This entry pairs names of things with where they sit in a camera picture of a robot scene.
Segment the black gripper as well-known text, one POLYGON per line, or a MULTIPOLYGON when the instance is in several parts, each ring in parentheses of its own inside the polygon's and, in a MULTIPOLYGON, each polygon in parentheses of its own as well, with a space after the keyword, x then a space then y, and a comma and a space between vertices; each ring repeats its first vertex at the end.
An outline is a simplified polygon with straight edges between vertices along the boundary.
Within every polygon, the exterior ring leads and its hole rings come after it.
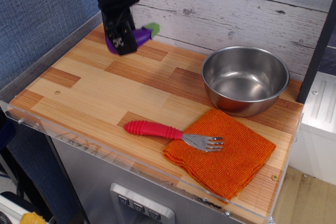
POLYGON ((139 0, 97 0, 103 21, 107 25, 107 48, 116 55, 137 51, 135 29, 130 7, 139 0))

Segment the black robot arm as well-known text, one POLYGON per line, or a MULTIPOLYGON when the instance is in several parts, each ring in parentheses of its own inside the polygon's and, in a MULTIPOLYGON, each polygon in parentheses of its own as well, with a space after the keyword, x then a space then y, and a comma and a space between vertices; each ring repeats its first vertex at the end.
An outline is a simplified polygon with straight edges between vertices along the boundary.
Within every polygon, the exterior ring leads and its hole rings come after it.
POLYGON ((135 24, 131 6, 139 0, 97 0, 101 10, 106 43, 109 50, 118 55, 137 51, 133 35, 135 24))

